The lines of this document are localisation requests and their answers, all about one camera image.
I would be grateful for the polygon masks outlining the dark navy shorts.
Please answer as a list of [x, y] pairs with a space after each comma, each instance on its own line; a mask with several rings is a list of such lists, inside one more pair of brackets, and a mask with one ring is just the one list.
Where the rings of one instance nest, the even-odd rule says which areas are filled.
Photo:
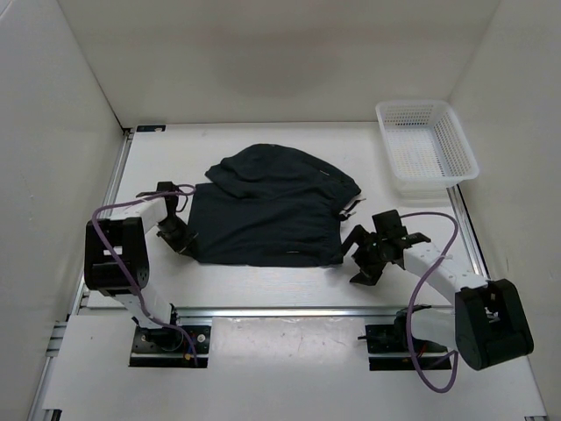
[[277, 268], [342, 263], [343, 213], [361, 194], [343, 171], [292, 147], [257, 144], [205, 175], [188, 215], [196, 261]]

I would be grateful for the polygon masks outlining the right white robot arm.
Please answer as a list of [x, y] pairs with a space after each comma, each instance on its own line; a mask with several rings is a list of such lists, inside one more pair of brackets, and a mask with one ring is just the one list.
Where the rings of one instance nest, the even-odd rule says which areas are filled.
[[472, 369], [482, 369], [528, 355], [534, 340], [516, 286], [490, 281], [448, 258], [420, 232], [403, 227], [367, 232], [355, 226], [342, 251], [352, 251], [359, 273], [353, 283], [373, 286], [388, 264], [426, 279], [453, 307], [451, 312], [415, 304], [400, 310], [387, 336], [407, 351], [420, 350], [425, 341], [456, 351]]

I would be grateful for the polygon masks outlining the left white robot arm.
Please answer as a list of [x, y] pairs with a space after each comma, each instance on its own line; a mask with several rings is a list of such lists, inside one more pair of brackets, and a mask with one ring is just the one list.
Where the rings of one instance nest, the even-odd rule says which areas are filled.
[[84, 280], [88, 289], [121, 303], [141, 329], [154, 330], [153, 340], [165, 351], [181, 346], [184, 331], [174, 306], [149, 283], [146, 234], [176, 254], [193, 257], [198, 234], [179, 216], [195, 187], [163, 182], [154, 192], [141, 192], [125, 203], [93, 211], [86, 225]]

